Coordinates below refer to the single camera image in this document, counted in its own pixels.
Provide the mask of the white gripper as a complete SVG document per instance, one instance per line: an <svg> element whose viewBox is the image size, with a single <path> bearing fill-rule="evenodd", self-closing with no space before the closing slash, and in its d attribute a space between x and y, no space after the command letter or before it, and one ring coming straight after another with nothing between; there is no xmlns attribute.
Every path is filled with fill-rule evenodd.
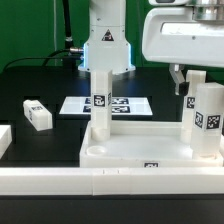
<svg viewBox="0 0 224 224"><path fill-rule="evenodd" d="M182 64L224 67L224 24L197 22L192 15L193 9L187 7L154 8L143 28L145 59L170 64L175 94L181 96L189 89Z"/></svg>

